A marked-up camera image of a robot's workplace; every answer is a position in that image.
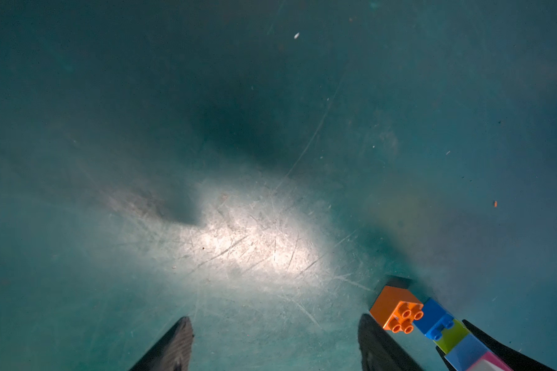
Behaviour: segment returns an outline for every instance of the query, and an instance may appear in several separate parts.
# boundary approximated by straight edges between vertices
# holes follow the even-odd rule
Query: lego brick
[[[441,331],[454,326],[454,317],[437,301],[429,299],[423,304],[422,310],[423,318],[415,321],[415,326],[429,339],[441,339]]]
[[[457,371],[468,371],[487,352],[489,352],[489,348],[486,345],[473,334],[468,334],[446,354],[446,360]]]
[[[423,317],[422,308],[423,303],[405,288],[384,286],[369,312],[384,330],[409,334],[415,328],[413,321]]]
[[[486,352],[477,363],[475,363],[468,371],[478,371],[478,368],[473,369],[480,361],[486,361],[492,366],[496,367],[496,370],[500,371],[513,371],[508,365],[505,364],[499,357],[497,357],[493,352]]]
[[[445,353],[448,354],[452,348],[465,338],[470,331],[464,327],[462,322],[457,319],[454,320],[452,328],[445,328],[441,331],[441,339],[434,340],[434,343]]]
[[[480,359],[468,371],[504,371],[488,360]]]

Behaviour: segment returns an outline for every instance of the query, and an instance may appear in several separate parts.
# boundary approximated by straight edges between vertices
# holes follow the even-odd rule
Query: lime green lego brick
[[[448,354],[469,333],[470,331],[464,327],[462,322],[454,318],[454,326],[450,329],[443,329],[441,331],[441,339],[434,341],[434,343],[437,344],[444,353]]]

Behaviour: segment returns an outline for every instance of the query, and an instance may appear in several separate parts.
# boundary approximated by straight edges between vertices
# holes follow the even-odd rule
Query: pink lego brick
[[[513,371],[492,352],[486,352],[468,371]]]

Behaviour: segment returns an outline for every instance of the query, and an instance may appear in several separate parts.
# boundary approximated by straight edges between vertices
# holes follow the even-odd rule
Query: teal surface
[[[551,3],[0,2],[0,370],[360,370],[392,275],[557,369]]]

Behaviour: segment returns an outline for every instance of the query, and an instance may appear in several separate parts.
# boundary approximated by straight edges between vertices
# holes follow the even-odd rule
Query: blue lego brick
[[[441,330],[454,326],[454,317],[433,299],[423,305],[423,318],[414,321],[415,327],[431,340],[441,339]]]
[[[446,360],[450,362],[456,371],[467,371],[487,352],[490,352],[487,346],[480,342],[473,334],[468,334],[446,354]]]

